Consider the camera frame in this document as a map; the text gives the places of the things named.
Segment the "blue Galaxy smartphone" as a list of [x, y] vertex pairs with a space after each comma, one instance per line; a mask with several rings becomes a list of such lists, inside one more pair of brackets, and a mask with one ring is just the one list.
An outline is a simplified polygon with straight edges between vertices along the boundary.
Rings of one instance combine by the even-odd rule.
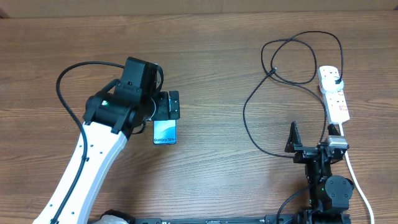
[[153, 142], [155, 145], [177, 143], [177, 121], [154, 121]]

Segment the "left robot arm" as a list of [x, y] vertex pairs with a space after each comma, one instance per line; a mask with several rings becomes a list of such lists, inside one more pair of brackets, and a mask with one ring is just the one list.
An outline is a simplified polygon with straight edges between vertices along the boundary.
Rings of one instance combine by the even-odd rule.
[[154, 124], [155, 145], [177, 142], [180, 100], [177, 91], [162, 91], [164, 73], [156, 63], [128, 57], [121, 78], [88, 98], [80, 122], [56, 91], [78, 125], [80, 136], [55, 192], [35, 223], [88, 223], [103, 181], [131, 136]]

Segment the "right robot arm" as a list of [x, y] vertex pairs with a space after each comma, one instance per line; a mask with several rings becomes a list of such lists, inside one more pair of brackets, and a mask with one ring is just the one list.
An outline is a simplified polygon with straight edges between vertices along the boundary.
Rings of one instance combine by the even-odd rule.
[[285, 152], [293, 153], [293, 162], [305, 165], [310, 206], [292, 215], [290, 223], [350, 223], [349, 200], [354, 183], [340, 175], [333, 175], [331, 165], [343, 159], [349, 149], [345, 139], [331, 124], [329, 136], [315, 147], [302, 144], [296, 125], [292, 122]]

